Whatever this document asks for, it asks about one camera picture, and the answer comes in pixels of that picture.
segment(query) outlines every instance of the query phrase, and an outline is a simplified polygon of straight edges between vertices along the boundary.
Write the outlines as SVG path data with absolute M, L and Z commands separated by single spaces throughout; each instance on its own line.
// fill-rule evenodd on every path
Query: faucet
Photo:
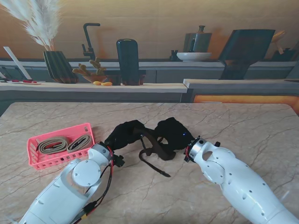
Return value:
M 101 24 L 99 24 L 99 23 L 88 22 L 88 23 L 85 23 L 84 26 L 83 26 L 84 33 L 85 33 L 86 40 L 87 40 L 87 44 L 88 44 L 88 51 L 86 51 L 85 45 L 82 44 L 83 55 L 84 56 L 90 56 L 91 60 L 95 60 L 95 55 L 94 55 L 94 51 L 93 51 L 93 48 L 92 48 L 92 44 L 90 43 L 89 35 L 88 35 L 88 32 L 87 32 L 87 26 L 97 26 L 97 27 L 99 27 L 100 25 Z

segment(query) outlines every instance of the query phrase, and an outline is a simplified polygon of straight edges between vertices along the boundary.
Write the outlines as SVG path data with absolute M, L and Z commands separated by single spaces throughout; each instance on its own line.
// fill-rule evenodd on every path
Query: white bowl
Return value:
M 200 62 L 211 57 L 212 53 L 202 53 L 202 52 L 183 52 L 177 53 L 179 59 L 183 62 Z

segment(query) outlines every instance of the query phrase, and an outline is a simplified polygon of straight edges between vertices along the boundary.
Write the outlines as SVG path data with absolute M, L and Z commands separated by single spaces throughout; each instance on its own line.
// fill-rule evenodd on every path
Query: kitchen backsplash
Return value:
M 293 47 L 299 38 L 298 0 L 61 0 L 62 23 L 54 39 L 57 50 L 68 58 L 83 58 L 86 45 L 83 25 L 89 27 L 96 56 L 117 58 L 116 41 L 138 42 L 139 58 L 167 58 L 172 49 L 183 50 L 186 33 L 206 25 L 212 32 L 208 52 L 217 58 L 233 29 L 268 28 L 285 30 L 283 48 Z M 43 58 L 43 47 L 23 30 L 19 21 L 0 11 L 0 43 L 19 58 Z M 267 56 L 276 47 L 272 44 Z M 0 48 L 0 57 L 8 57 Z

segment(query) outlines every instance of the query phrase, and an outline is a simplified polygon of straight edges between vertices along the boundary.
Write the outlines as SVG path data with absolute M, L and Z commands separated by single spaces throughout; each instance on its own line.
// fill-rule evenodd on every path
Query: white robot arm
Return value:
M 96 144 L 88 150 L 88 160 L 73 160 L 37 196 L 19 224 L 74 223 L 77 214 L 101 184 L 100 166 L 108 165 L 112 155 L 112 151 Z M 68 174 L 78 186 L 88 187 L 88 191 L 81 194 L 73 188 L 67 181 Z
M 185 160 L 197 163 L 203 175 L 219 184 L 226 199 L 253 224 L 299 224 L 256 172 L 232 151 L 217 146 L 198 137 L 187 147 Z M 212 154 L 204 160 L 207 152 Z

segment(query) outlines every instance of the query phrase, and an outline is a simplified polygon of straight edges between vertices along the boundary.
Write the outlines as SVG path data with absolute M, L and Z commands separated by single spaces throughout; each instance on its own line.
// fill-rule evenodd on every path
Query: pink basket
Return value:
M 47 134 L 41 134 L 35 137 L 28 139 L 27 142 L 27 152 L 29 158 L 29 165 L 33 166 L 35 169 L 45 169 L 46 167 L 52 167 L 57 164 L 61 164 L 67 161 L 74 160 L 76 158 L 80 158 L 82 156 L 87 155 L 87 151 L 90 149 L 85 148 L 74 153 L 67 153 L 67 151 L 55 153 L 55 154 L 42 154 L 39 151 L 36 151 L 37 145 L 48 138 L 56 137 L 56 136 L 64 136 L 69 138 L 71 141 L 76 140 L 78 137 L 88 134 L 92 137 L 94 145 L 94 138 L 92 127 L 89 123 L 68 127 L 65 129 L 61 129 L 58 131 L 50 132 Z

